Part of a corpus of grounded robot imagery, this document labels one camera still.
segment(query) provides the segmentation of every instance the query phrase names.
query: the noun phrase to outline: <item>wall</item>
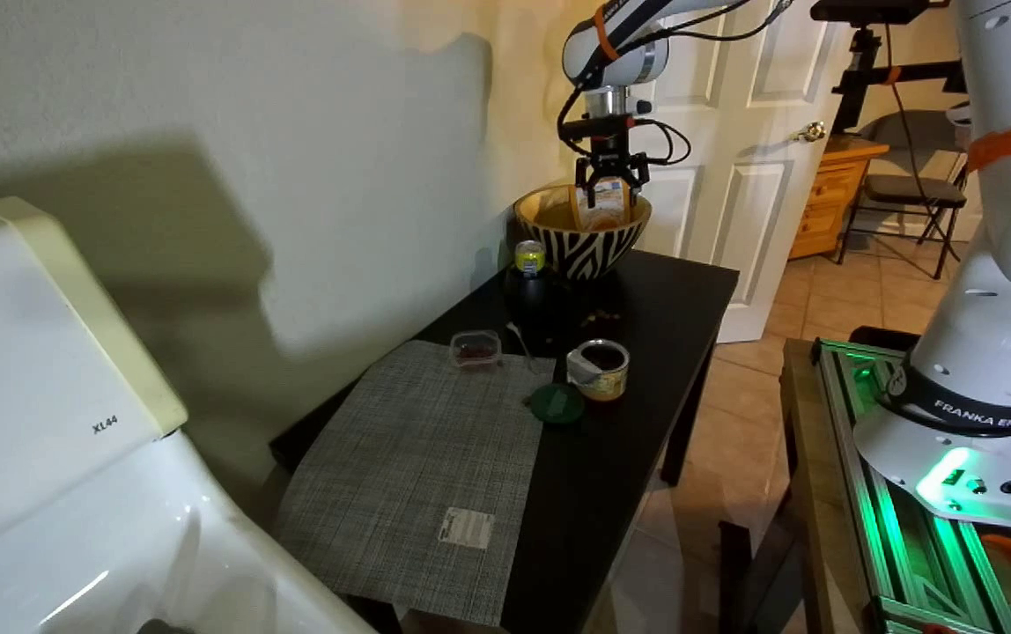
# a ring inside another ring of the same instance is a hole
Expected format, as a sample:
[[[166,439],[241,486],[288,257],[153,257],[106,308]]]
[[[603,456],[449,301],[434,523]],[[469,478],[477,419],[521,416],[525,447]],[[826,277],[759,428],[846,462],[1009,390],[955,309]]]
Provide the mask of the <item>wall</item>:
[[[937,60],[957,60],[957,29],[955,29],[955,2],[950,6],[937,6],[937,11],[922,11],[914,25],[893,25],[893,44],[886,29],[875,29],[886,44],[877,52],[877,67],[888,67],[888,52],[895,60],[895,67],[905,64],[937,64]],[[899,94],[905,103],[905,111],[950,111],[957,103],[967,103],[968,94],[963,92],[943,92],[940,81],[902,81]],[[861,122],[870,122],[886,113],[895,113],[899,103],[893,94],[893,88],[870,88]],[[955,167],[955,159],[937,159],[940,175]],[[980,206],[980,184],[976,175],[967,188],[968,206],[957,215],[957,241],[974,241],[983,206]]]
[[[0,199],[53,213],[259,510],[269,436],[565,181],[568,0],[0,0]]]

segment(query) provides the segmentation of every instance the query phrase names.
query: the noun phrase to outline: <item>white robot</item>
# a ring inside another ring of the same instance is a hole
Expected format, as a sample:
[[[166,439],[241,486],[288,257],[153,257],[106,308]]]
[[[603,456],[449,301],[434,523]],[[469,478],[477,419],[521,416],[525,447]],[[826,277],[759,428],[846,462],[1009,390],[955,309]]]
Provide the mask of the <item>white robot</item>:
[[[583,154],[573,184],[592,207],[611,184],[641,188],[650,159],[632,154],[632,84],[665,67],[658,29],[670,15],[733,11],[718,0],[613,0],[565,47],[573,94],[562,138]],[[926,0],[821,0],[829,22],[909,22]],[[934,514],[1011,524],[1011,0],[957,0],[957,35],[974,103],[974,162],[983,184],[983,233],[926,334],[886,385],[881,406],[858,428],[858,450]],[[568,122],[586,94],[590,113]]]

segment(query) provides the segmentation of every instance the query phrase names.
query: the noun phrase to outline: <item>table leg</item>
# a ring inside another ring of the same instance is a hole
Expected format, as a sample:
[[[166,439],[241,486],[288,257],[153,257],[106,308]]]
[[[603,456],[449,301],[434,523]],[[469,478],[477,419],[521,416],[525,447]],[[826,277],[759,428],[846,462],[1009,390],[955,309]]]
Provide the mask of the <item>table leg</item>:
[[[708,368],[713,368],[713,361],[693,376],[693,385],[690,385],[690,390],[687,390],[687,399],[684,399],[684,406],[677,411],[677,428],[670,433],[665,462],[658,470],[658,478],[670,484],[670,486],[681,486],[690,428],[693,428],[693,416],[703,409],[703,393],[706,393],[706,385],[708,385]]]
[[[390,601],[342,597],[378,634],[403,634],[397,614]]]
[[[718,533],[718,629],[785,629],[808,597],[805,533],[789,493],[755,560],[746,528],[724,523]]]

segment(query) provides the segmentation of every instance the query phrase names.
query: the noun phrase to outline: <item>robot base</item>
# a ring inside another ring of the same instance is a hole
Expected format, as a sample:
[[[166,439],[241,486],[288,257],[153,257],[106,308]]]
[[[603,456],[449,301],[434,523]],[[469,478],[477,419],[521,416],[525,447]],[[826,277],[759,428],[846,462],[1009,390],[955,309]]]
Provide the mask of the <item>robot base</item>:
[[[899,351],[841,346],[826,351],[840,376],[861,457],[932,514],[1011,528],[1011,436],[957,436],[877,406]]]

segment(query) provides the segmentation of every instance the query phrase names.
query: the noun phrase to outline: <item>gray placemat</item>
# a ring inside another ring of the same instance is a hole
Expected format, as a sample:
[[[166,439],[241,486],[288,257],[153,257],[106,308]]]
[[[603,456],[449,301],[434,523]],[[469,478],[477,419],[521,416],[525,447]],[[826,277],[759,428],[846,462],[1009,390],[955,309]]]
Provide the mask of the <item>gray placemat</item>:
[[[279,538],[334,592],[499,625],[539,450],[521,406],[550,361],[459,371],[407,341],[301,462]]]

